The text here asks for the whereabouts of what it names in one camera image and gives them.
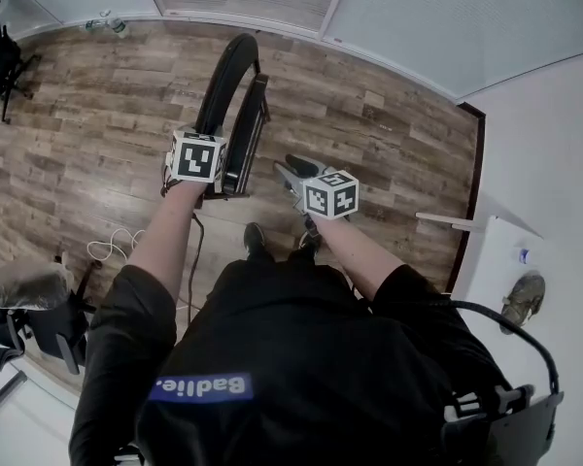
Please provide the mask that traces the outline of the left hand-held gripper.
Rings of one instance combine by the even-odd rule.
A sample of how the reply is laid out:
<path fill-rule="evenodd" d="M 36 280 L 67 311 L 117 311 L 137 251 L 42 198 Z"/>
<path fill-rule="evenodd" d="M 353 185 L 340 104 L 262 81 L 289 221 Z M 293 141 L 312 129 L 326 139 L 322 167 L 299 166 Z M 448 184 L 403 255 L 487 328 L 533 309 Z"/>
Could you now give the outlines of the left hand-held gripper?
<path fill-rule="evenodd" d="M 227 153 L 223 128 L 213 134 L 197 132 L 192 127 L 176 129 L 163 164 L 163 193 L 183 181 L 208 184 L 206 194 L 215 194 L 222 178 Z"/>

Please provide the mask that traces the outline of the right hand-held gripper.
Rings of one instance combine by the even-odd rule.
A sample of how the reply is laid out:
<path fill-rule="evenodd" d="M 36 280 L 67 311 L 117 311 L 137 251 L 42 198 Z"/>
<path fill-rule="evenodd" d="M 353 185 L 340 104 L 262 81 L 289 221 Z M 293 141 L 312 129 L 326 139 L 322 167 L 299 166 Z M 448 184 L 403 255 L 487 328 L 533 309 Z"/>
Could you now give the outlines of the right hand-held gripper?
<path fill-rule="evenodd" d="M 335 220 L 359 210 L 360 182 L 351 174 L 338 170 L 302 179 L 298 175 L 318 174 L 316 163 L 294 154 L 285 159 L 288 165 L 275 161 L 273 170 L 284 189 L 299 197 L 301 212 Z"/>

